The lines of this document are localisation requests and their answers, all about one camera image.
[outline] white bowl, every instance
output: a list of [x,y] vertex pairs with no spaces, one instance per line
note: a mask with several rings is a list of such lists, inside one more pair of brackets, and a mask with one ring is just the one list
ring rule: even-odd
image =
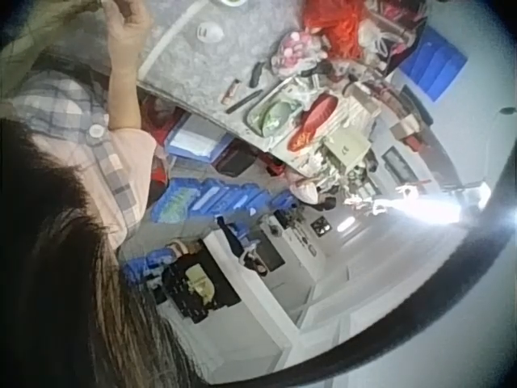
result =
[[222,4],[225,4],[226,6],[241,6],[248,0],[219,0]]

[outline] apron button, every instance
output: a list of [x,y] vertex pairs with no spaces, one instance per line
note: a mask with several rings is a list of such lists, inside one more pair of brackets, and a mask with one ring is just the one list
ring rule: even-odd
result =
[[105,131],[105,129],[104,129],[104,127],[101,124],[93,124],[90,127],[90,130],[88,131],[88,133],[94,139],[99,139],[99,138],[101,138],[104,135],[104,131]]

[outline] plaid apron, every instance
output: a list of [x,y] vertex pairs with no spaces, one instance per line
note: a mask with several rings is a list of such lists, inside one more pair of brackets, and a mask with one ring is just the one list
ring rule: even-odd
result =
[[41,71],[29,75],[11,103],[33,133],[90,148],[123,215],[127,237],[134,233],[140,222],[137,200],[111,143],[106,111],[92,90],[57,71]]

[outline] gray tabletop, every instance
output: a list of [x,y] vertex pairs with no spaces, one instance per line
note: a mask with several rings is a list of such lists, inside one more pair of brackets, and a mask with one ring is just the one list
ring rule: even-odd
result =
[[[252,92],[247,83],[254,64],[268,61],[283,35],[300,28],[303,1],[249,0],[240,7],[227,7],[217,0],[148,3],[154,27],[142,55],[141,86],[200,114],[259,149],[269,150],[269,141],[244,124],[246,107],[227,115],[221,98],[235,78],[242,80],[242,87],[234,102]],[[197,39],[197,27],[208,21],[222,27],[225,38],[221,42],[205,44]],[[105,34],[102,11],[86,13],[52,50],[106,73],[109,59]],[[259,88],[270,89],[276,82],[266,71]]]

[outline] tiled floor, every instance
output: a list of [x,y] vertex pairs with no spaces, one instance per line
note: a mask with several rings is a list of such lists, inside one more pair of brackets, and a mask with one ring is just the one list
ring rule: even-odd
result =
[[[219,174],[211,165],[186,158],[177,158],[170,170],[171,177],[195,178],[203,181],[206,178],[217,178],[227,183],[256,183],[261,188],[269,190],[275,196],[282,192],[287,184],[281,177],[270,177],[262,162],[257,161],[237,178]],[[253,227],[262,214],[253,217],[247,212],[238,212],[226,217],[227,222],[243,221]],[[179,224],[157,224],[150,220],[149,211],[142,220],[137,233],[126,241],[120,248],[121,260],[143,256],[152,250],[162,248],[174,238],[203,237],[216,229],[213,217],[196,217]]]

